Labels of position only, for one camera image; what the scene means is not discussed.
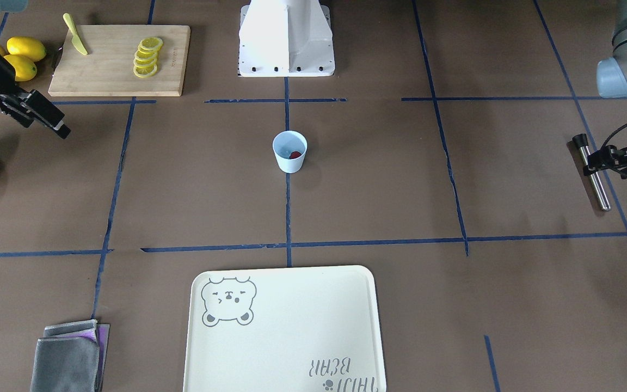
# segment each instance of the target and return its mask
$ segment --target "lemon slice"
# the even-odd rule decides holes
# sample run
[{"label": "lemon slice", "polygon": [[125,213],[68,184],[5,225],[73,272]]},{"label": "lemon slice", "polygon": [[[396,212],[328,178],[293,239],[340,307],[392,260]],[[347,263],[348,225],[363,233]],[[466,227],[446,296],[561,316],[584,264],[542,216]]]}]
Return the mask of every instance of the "lemon slice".
[{"label": "lemon slice", "polygon": [[164,45],[164,40],[159,37],[147,37],[144,38],[140,43],[137,49],[142,52],[158,52],[161,49],[162,45]]},{"label": "lemon slice", "polygon": [[144,60],[137,60],[134,59],[134,66],[137,67],[138,69],[147,69],[149,67],[152,67],[154,64],[156,64],[156,58],[154,57],[154,59],[148,60],[147,62],[145,62]]},{"label": "lemon slice", "polygon": [[139,60],[140,62],[149,62],[150,60],[156,59],[159,55],[159,52],[146,53],[140,50],[134,53],[134,59]]},{"label": "lemon slice", "polygon": [[159,66],[154,64],[154,67],[146,67],[143,69],[140,69],[138,67],[134,67],[134,74],[137,77],[141,77],[142,79],[144,79],[145,77],[150,77],[154,74],[156,74],[156,71],[159,70]]}]

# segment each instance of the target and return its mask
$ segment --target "knife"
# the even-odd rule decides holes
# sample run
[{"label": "knife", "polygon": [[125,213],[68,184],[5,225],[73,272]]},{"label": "knife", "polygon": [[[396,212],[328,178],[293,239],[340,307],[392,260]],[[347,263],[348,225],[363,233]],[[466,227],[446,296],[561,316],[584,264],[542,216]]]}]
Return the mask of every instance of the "knife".
[{"label": "knife", "polygon": [[82,55],[89,54],[89,52],[87,52],[87,48],[84,47],[84,43],[82,43],[82,38],[80,38],[79,33],[77,33],[77,27],[74,25],[72,15],[65,13],[64,15],[62,15],[62,19],[67,24],[67,27],[69,27],[69,31],[72,32],[72,45],[74,45],[74,48],[76,48],[77,52],[81,53]]}]

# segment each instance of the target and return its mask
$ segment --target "cutting board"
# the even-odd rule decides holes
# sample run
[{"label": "cutting board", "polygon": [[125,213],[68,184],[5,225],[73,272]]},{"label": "cutting board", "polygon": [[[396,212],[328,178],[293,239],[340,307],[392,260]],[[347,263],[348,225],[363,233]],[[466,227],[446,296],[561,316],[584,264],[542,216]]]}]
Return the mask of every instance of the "cutting board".
[{"label": "cutting board", "polygon": [[[89,54],[77,52],[67,33],[50,96],[181,96],[189,26],[77,25],[77,30]],[[142,79],[132,72],[132,60],[137,45],[151,36],[164,40],[159,71]]]}]

